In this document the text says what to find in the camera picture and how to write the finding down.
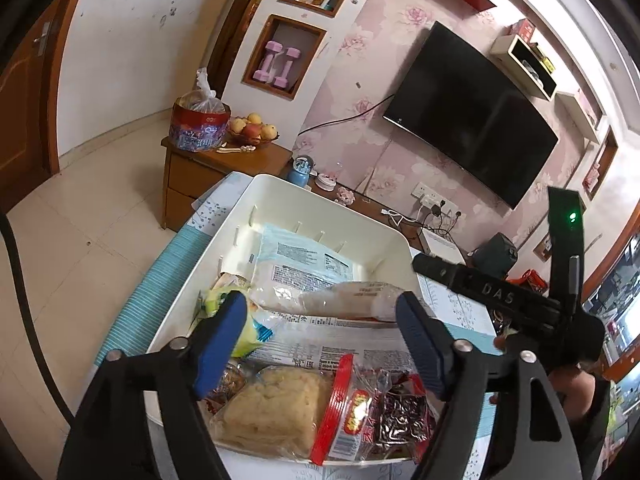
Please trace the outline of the person right hand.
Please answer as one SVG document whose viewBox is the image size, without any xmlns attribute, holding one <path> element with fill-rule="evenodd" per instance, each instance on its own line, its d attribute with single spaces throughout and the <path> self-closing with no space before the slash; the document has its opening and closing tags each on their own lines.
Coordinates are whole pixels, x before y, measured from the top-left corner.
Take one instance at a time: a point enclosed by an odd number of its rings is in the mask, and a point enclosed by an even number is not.
<svg viewBox="0 0 640 480">
<path fill-rule="evenodd" d="M 548 376 L 554 391 L 562 396 L 562 407 L 569 422 L 577 424 L 588 414 L 597 414 L 603 408 L 597 377 L 579 365 L 559 367 Z"/>
</svg>

